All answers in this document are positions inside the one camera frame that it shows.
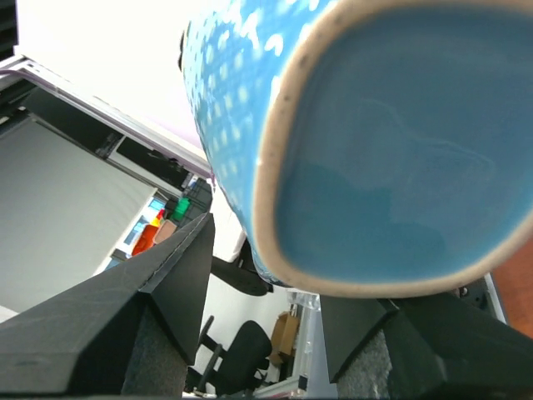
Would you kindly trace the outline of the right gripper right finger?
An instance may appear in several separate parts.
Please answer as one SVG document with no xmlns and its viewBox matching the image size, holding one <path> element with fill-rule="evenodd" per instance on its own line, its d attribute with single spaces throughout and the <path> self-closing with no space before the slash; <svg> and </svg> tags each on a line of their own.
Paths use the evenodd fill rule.
<svg viewBox="0 0 533 400">
<path fill-rule="evenodd" d="M 531 398 L 532 341 L 452 294 L 321 297 L 340 398 Z"/>
</svg>

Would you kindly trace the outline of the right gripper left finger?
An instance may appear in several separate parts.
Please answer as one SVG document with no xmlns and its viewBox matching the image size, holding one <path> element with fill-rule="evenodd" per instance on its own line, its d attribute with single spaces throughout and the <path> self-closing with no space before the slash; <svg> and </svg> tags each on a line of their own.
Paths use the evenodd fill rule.
<svg viewBox="0 0 533 400">
<path fill-rule="evenodd" d="M 4 396 L 178 396 L 195 362 L 213 217 L 1 326 Z"/>
</svg>

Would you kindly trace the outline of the blue mug white inside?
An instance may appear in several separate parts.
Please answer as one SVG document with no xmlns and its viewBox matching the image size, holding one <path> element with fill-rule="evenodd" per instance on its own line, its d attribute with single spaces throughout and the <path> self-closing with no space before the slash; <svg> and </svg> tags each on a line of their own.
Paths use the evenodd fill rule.
<svg viewBox="0 0 533 400">
<path fill-rule="evenodd" d="M 425 296 L 531 238 L 529 1 L 215 1 L 181 70 L 269 283 Z"/>
</svg>

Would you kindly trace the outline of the orange red bottle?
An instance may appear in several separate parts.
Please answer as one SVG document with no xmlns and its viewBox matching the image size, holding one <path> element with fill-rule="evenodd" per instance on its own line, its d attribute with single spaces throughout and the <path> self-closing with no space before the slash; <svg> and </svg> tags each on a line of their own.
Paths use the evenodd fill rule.
<svg viewBox="0 0 533 400">
<path fill-rule="evenodd" d="M 161 209 L 156 215 L 156 217 L 148 225 L 146 225 L 143 228 L 131 252 L 132 256 L 136 256 L 139 253 L 143 253 L 144 251 L 148 250 L 149 248 L 153 246 L 154 237 L 156 236 L 162 224 L 164 213 L 165 213 L 165 210 Z"/>
</svg>

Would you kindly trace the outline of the black office chair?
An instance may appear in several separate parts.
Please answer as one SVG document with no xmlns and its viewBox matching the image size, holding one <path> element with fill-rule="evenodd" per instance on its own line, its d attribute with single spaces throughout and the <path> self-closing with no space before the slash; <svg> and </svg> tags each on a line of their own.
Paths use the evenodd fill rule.
<svg viewBox="0 0 533 400">
<path fill-rule="evenodd" d="M 185 389 L 204 393 L 210 384 L 218 396 L 255 391 L 265 381 L 270 366 L 270 338 L 259 324 L 249 320 L 238 329 L 229 348 L 224 348 L 209 336 L 213 321 L 213 316 L 207 319 L 198 342 L 199 347 L 211 350 L 212 356 L 203 372 L 187 369 Z"/>
</svg>

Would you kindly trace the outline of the green container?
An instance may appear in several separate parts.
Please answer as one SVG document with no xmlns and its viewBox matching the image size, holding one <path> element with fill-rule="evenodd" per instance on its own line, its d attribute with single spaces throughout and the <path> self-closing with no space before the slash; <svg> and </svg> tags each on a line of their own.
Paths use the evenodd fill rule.
<svg viewBox="0 0 533 400">
<path fill-rule="evenodd" d="M 187 197 L 180 198 L 174 211 L 172 212 L 171 219 L 181 221 L 190 207 L 190 204 L 190 200 Z"/>
</svg>

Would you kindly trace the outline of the cardboard box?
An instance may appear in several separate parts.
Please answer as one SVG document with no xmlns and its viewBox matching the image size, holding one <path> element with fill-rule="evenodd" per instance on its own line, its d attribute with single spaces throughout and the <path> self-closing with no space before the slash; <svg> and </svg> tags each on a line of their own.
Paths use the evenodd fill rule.
<svg viewBox="0 0 533 400">
<path fill-rule="evenodd" d="M 282 312 L 278 316 L 271 334 L 272 351 L 269 356 L 274 366 L 281 366 L 293 357 L 299 325 L 299 317 L 291 312 Z"/>
</svg>

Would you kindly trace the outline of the aluminium table frame rail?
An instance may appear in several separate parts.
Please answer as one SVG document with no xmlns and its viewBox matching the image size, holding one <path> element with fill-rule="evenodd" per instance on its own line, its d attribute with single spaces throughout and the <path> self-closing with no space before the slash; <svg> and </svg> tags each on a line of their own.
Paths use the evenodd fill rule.
<svg viewBox="0 0 533 400">
<path fill-rule="evenodd" d="M 121 134 L 143 142 L 161 153 L 170 154 L 198 176 L 209 178 L 211 175 L 202 150 L 154 122 L 121 111 L 24 56 L 15 55 L 2 60 L 1 74 L 14 75 L 36 84 Z"/>
</svg>

